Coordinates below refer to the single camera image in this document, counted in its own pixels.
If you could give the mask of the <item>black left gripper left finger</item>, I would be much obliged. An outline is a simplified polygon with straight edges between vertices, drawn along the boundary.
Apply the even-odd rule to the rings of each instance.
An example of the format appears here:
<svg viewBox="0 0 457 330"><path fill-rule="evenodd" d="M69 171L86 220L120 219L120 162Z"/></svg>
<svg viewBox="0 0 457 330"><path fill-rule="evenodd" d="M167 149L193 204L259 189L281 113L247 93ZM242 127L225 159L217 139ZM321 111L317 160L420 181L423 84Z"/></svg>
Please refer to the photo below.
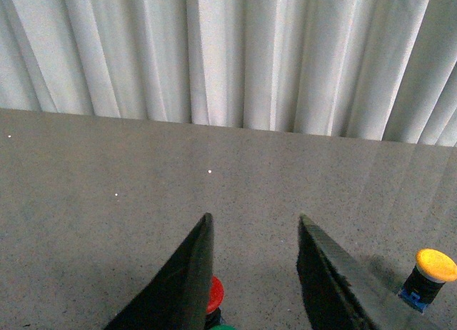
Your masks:
<svg viewBox="0 0 457 330"><path fill-rule="evenodd" d="M155 277L106 329L203 329L213 275L214 221L205 213Z"/></svg>

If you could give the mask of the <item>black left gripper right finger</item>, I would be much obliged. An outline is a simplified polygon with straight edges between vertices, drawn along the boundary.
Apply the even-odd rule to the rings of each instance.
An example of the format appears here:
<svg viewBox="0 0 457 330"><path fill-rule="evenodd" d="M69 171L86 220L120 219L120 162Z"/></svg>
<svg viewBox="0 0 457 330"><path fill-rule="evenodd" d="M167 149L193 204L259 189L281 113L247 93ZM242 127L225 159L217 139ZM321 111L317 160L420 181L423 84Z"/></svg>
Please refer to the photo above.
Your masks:
<svg viewBox="0 0 457 330"><path fill-rule="evenodd" d="M425 319L302 214L298 276L313 329L424 329Z"/></svg>

